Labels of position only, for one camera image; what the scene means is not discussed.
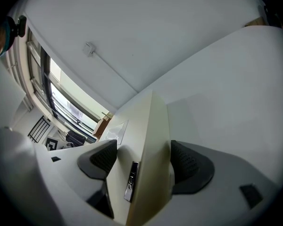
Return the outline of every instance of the white ceiling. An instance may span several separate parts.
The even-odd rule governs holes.
[[[258,5],[260,0],[29,0],[25,12],[62,70],[111,110],[259,17]],[[86,41],[116,73],[82,53]]]

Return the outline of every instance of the glass pane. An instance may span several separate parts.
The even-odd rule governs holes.
[[[93,131],[89,127],[86,127],[82,123],[79,123],[78,125],[77,119],[73,117],[70,112],[62,108],[61,105],[55,100],[54,100],[54,105],[55,105],[56,111],[60,113],[60,115],[63,117],[63,120],[65,120],[69,125],[71,125],[71,127],[76,128],[77,130],[82,130],[85,134],[89,135],[89,137],[96,139],[92,135]]]
[[[41,68],[35,61],[32,55],[30,55],[30,61],[31,61],[31,68],[32,68],[32,76],[36,79],[39,86],[42,88],[42,78],[41,78]]]
[[[60,67],[56,64],[56,62],[53,61],[52,58],[50,58],[50,73],[57,79],[57,81],[60,82],[61,78],[61,69]]]
[[[71,104],[58,90],[54,87],[53,84],[51,85],[52,96],[60,103],[57,107],[61,108],[63,106],[68,113],[73,115],[73,117],[79,119],[80,121],[84,122],[88,127],[94,129],[97,123],[91,120],[88,116],[82,113],[79,109],[77,109],[73,104]]]
[[[100,105],[97,101],[91,98],[83,91],[76,83],[74,83],[63,71],[61,71],[60,85],[65,91],[79,104],[83,105],[88,111],[91,111],[99,118],[103,118],[109,111]]]

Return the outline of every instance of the wire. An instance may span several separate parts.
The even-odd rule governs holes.
[[[58,133],[60,133],[60,135],[61,135],[61,137],[63,138],[63,140],[66,141],[66,137],[64,138],[64,136],[63,136],[62,133],[59,131],[59,129],[58,129]]]
[[[128,81],[126,81],[110,64],[106,62],[97,52],[93,52],[92,54],[95,54],[98,58],[100,58],[101,61],[103,61],[106,65],[108,65],[119,77],[121,77],[137,94],[138,92],[133,88],[132,85],[129,84]]]

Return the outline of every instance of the metal latch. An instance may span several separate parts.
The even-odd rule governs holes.
[[[8,70],[10,70],[10,69],[12,69],[12,68],[14,68],[15,66],[17,66],[18,65],[18,63],[17,62],[15,62],[15,64],[14,65],[12,65],[10,68],[8,68]]]
[[[136,179],[137,179],[137,173],[138,173],[138,168],[139,168],[139,162],[138,161],[133,161],[130,174],[129,174],[129,179],[128,179],[128,184],[126,187],[125,195],[124,198],[131,202],[133,198],[133,193],[134,193],[134,188],[136,184]]]

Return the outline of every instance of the window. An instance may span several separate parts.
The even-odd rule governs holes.
[[[70,130],[92,143],[98,121],[109,111],[78,87],[49,57],[28,31],[27,56],[34,93],[41,103]]]

